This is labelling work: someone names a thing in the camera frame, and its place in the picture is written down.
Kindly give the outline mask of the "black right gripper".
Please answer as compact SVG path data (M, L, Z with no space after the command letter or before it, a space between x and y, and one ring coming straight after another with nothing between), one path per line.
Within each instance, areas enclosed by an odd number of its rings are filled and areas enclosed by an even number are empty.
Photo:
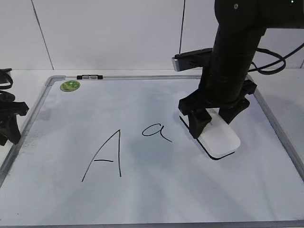
M251 80L245 80L240 91L216 91L207 93L197 89L187 97L180 99L178 109L182 114L188 114L189 132L194 139L198 139L204 128L211 122L212 117L206 109L220 108L219 116L230 124L234 118L247 109L250 102L244 99L246 95L255 92L257 85Z

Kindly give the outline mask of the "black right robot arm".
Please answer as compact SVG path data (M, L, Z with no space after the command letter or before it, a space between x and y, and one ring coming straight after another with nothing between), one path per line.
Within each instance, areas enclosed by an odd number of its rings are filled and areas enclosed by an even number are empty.
M218 21L212 48L178 53L172 58L177 72L202 68L198 89L179 101L179 110L189 120L189 132L198 138L210 123L209 108L218 108L226 122L249 107L246 95L256 90L247 79L258 47L267 29L302 29L304 3L301 0L217 0Z

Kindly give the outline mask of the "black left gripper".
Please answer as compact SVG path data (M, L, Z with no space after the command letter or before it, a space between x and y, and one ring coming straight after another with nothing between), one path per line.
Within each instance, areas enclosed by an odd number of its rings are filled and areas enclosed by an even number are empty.
M21 134L17 124L16 115L25 116L29 107L25 102L15 102L15 95L0 91L0 145L7 141L17 144Z

